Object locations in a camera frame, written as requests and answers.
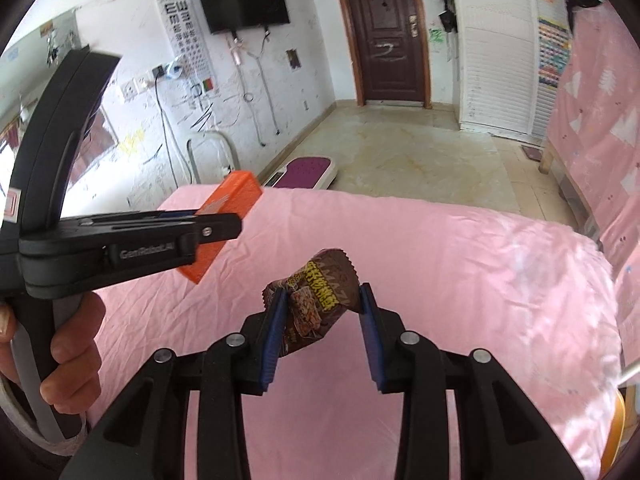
human hand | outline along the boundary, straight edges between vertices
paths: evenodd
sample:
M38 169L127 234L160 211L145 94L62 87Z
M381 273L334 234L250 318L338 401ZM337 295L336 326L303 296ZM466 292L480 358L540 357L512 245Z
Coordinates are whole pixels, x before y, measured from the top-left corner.
M100 297L87 292L78 311L53 336L51 355L60 366L42 381L40 394L59 413L85 412L100 396L98 370L102 360L94 338L104 312ZM9 345L16 326L11 307L0 301L0 373L19 384Z

pink bed sheet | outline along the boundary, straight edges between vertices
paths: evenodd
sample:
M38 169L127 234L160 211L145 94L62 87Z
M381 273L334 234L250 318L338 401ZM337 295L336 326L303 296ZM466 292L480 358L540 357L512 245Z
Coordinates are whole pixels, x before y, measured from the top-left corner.
M600 227L629 363L640 358L640 49L608 2L578 11L574 32L547 133Z
M212 189L180 188L163 207L198 207ZM156 349L206 349L262 310L267 283L332 247L408 328L449 351L489 349L585 478L598 477L620 373L610 265L566 226L418 200L265 189L199 285L171 270L100 290L103 392L90 420ZM243 405L256 480L393 478L402 397L376 391L353 313L282 358L268 393ZM195 428L191 412L187 480L196 478Z

door frame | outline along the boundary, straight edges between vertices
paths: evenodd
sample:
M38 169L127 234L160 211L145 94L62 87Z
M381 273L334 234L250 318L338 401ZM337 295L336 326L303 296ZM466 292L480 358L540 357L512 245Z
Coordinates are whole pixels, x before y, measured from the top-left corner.
M353 78L356 85L356 103L364 106L364 88L362 84L362 64L360 63L360 53L356 43L355 28L353 25L353 13L348 0L339 0L342 20L347 33L349 43L349 54L351 65L353 66ZM422 66L424 70L424 108L431 108L431 70L429 67L429 45L427 41L426 14L424 12L423 0L415 0L416 12L418 14L418 30L420 31L420 44L422 45Z

white wardrobe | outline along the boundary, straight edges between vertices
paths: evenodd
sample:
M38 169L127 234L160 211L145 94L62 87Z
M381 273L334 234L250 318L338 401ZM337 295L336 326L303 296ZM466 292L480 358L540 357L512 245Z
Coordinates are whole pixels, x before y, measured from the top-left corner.
M564 0L455 0L463 130L542 144L556 89L540 75L539 22L568 30Z

gripper handle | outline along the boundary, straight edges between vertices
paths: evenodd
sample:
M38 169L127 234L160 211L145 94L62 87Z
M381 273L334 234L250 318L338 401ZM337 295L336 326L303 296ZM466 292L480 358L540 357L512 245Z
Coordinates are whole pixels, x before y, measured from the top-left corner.
M37 300L20 294L5 300L18 321L11 350L20 386L41 435L51 444L73 438L82 431L80 415L58 413L40 395L42 381L58 368L51 355L53 335L78 310L81 299L81 294L62 300Z

